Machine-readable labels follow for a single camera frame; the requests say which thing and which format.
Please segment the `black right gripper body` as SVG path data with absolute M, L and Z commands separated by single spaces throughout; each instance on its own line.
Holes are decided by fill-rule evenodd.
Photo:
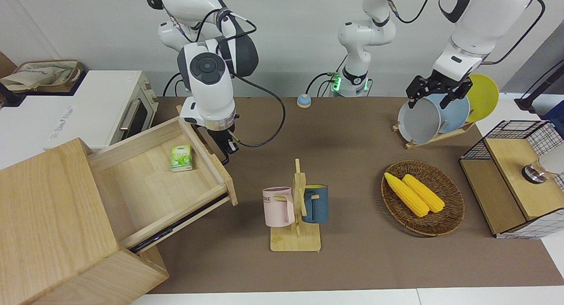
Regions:
M 234 132 L 234 127 L 235 126 L 230 126 L 227 130 L 219 131 L 207 128 L 206 131 L 220 149 L 229 150 L 229 140 L 234 141 L 231 135 L 231 133 Z

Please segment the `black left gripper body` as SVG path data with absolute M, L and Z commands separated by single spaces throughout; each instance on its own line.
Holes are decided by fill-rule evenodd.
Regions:
M 417 96 L 418 100 L 430 96 L 431 94 L 453 94 L 453 102 L 457 99 L 463 99 L 467 96 L 469 90 L 473 86 L 473 82 L 469 76 L 463 80 L 457 81 L 433 70 L 429 78 L 423 76 L 415 76 L 409 86 L 407 86 L 407 96 Z

